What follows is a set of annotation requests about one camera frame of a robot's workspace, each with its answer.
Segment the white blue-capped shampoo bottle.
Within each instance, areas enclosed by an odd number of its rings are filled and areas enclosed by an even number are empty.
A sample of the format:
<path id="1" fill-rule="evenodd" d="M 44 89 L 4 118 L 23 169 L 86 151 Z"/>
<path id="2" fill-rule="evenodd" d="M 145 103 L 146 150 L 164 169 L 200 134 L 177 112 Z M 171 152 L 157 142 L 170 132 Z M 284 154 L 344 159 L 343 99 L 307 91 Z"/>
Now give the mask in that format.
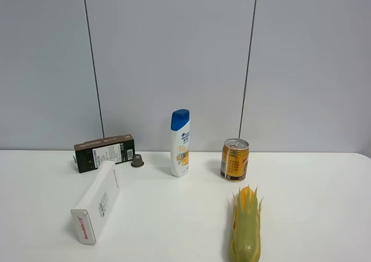
<path id="1" fill-rule="evenodd" d="M 190 111 L 187 109 L 176 110 L 172 113 L 170 124 L 171 148 L 170 170 L 175 177 L 183 177 L 189 167 L 190 144 Z"/>

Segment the gold drink can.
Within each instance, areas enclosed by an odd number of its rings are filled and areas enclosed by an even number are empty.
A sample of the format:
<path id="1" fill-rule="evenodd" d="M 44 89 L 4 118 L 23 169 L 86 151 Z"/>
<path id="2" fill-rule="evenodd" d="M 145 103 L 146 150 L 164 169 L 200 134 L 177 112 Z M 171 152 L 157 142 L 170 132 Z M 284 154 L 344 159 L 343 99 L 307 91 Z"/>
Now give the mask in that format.
<path id="1" fill-rule="evenodd" d="M 229 181 L 242 181 L 246 177 L 249 160 L 249 143 L 242 139 L 227 139 L 224 142 L 220 175 Z"/>

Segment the grey coffee capsule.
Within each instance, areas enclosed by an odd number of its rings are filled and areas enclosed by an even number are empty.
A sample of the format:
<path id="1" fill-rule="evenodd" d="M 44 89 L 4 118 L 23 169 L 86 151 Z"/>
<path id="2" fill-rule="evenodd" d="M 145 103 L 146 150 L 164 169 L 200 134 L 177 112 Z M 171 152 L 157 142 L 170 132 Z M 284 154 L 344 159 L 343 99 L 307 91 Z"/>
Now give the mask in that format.
<path id="1" fill-rule="evenodd" d="M 143 158 L 141 154 L 135 154 L 132 159 L 131 166 L 134 168 L 140 168 L 144 165 Z"/>

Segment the dark brown cardboard box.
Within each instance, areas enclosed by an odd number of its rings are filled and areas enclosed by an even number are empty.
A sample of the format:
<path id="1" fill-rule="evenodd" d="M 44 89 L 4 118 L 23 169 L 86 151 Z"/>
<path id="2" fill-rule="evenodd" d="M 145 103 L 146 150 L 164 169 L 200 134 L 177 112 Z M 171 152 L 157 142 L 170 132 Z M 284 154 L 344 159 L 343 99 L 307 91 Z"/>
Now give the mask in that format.
<path id="1" fill-rule="evenodd" d="M 131 134 L 107 137 L 74 145 L 74 161 L 79 173 L 99 168 L 102 161 L 120 164 L 133 160 L 134 138 Z"/>

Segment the white toothpaste box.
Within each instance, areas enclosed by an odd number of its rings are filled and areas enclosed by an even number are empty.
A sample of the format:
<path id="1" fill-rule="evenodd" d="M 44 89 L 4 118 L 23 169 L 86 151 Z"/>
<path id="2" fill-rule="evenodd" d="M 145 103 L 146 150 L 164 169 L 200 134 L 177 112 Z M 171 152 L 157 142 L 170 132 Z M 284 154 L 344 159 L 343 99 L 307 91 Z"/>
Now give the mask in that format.
<path id="1" fill-rule="evenodd" d="M 115 163 L 113 161 L 102 162 L 95 180 L 71 209 L 72 223 L 81 244 L 95 245 L 97 243 L 119 192 Z"/>

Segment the toy corn cob with husk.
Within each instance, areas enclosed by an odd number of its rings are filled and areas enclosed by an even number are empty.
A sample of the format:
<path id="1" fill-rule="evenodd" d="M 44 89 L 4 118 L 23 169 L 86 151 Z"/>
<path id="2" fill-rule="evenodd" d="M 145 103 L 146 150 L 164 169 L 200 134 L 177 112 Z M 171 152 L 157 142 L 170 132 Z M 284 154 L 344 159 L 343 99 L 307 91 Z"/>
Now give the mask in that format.
<path id="1" fill-rule="evenodd" d="M 231 261 L 259 261 L 262 200 L 249 186 L 233 196 L 233 221 L 228 244 Z"/>

